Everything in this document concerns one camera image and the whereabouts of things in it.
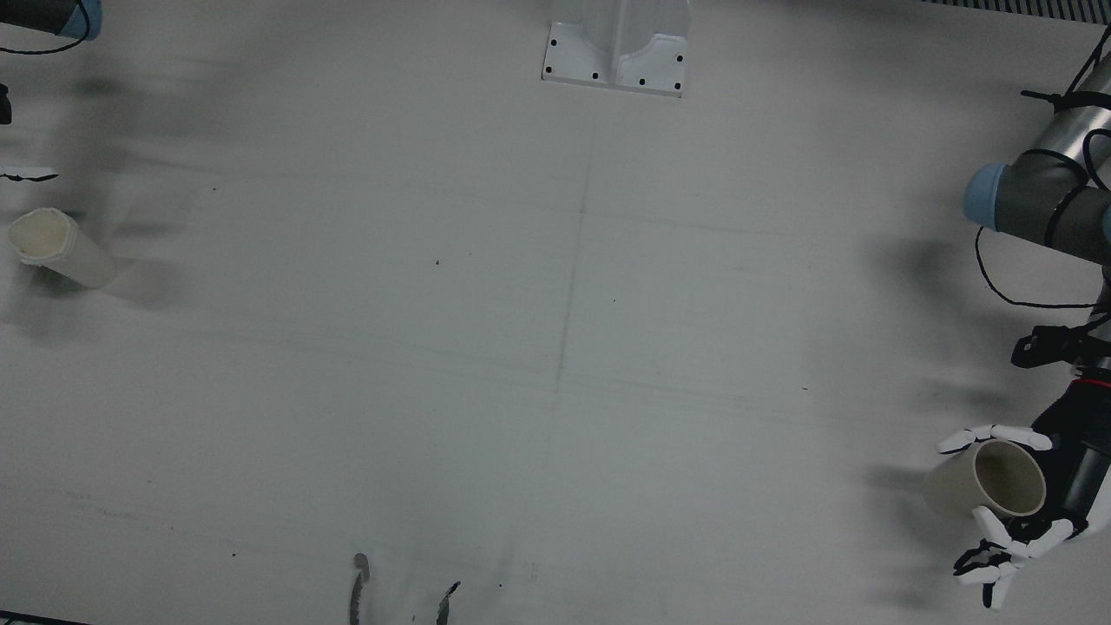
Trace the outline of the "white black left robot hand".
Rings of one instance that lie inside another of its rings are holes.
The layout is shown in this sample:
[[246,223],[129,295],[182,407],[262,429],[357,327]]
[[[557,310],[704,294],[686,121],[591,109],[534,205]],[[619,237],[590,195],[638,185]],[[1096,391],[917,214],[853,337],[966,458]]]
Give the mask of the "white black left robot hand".
[[927,503],[979,527],[953,575],[980,586],[987,609],[1003,608],[1025,565],[1108,527],[1109,412],[1107,380],[1077,379],[1029,427],[981,424],[937,443]]

